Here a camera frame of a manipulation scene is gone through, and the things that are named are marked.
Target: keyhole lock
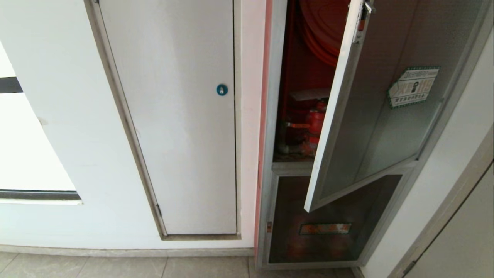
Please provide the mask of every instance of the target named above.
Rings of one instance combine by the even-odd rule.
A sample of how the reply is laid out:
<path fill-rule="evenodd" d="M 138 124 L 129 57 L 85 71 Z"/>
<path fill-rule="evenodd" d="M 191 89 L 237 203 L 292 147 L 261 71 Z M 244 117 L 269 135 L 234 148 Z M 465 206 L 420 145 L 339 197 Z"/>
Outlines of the keyhole lock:
<path fill-rule="evenodd" d="M 220 84 L 216 87 L 216 92 L 218 95 L 226 95 L 228 93 L 228 87 L 225 84 Z"/>
<path fill-rule="evenodd" d="M 414 93 L 417 90 L 417 87 L 418 87 L 418 82 L 415 82 L 413 84 L 412 93 Z"/>

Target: fire hose cabinet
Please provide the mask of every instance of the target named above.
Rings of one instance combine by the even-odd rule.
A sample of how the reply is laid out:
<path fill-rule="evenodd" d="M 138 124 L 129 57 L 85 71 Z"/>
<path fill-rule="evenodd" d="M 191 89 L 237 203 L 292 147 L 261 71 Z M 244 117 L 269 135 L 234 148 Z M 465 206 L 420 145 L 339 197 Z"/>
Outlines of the fire hose cabinet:
<path fill-rule="evenodd" d="M 365 265 L 463 91 L 489 5 L 267 1 L 258 268 Z"/>

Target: baseboard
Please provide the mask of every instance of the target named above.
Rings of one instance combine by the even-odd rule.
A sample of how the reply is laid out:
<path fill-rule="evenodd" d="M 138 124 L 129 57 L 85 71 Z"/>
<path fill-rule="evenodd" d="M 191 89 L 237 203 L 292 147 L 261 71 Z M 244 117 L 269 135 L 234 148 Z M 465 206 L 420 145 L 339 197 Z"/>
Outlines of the baseboard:
<path fill-rule="evenodd" d="M 364 274 L 362 274 L 362 271 L 360 271 L 360 268 L 351 268 L 351 270 L 355 278 L 365 278 Z"/>
<path fill-rule="evenodd" d="M 78 249 L 1 245 L 0 252 L 81 257 L 237 257 L 253 256 L 253 248 L 216 249 Z"/>

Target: door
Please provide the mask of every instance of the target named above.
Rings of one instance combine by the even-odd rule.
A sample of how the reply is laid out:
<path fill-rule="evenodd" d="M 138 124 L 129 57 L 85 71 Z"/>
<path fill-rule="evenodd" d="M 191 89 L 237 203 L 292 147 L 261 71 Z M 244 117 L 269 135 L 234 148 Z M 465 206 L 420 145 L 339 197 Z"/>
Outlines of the door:
<path fill-rule="evenodd" d="M 233 1 L 100 8 L 167 233 L 236 233 Z"/>
<path fill-rule="evenodd" d="M 351 1 L 305 210 L 419 159 L 487 2 L 375 0 L 374 12 Z M 436 71 L 428 97 L 392 107 L 387 91 L 410 67 Z"/>
<path fill-rule="evenodd" d="M 492 165 L 406 278 L 494 277 Z"/>
<path fill-rule="evenodd" d="M 313 212 L 304 210 L 310 172 L 273 169 L 262 265 L 268 269 L 361 266 L 359 258 L 395 191 L 412 168 L 400 168 Z"/>

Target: white panel door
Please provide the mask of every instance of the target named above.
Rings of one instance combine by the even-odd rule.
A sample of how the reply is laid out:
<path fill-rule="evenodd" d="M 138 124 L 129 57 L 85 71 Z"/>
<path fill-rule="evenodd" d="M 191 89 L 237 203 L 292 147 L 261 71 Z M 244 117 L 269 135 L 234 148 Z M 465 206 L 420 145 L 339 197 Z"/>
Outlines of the white panel door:
<path fill-rule="evenodd" d="M 492 165 L 405 277 L 494 277 Z"/>
<path fill-rule="evenodd" d="M 233 0 L 100 7 L 167 233 L 236 233 Z"/>

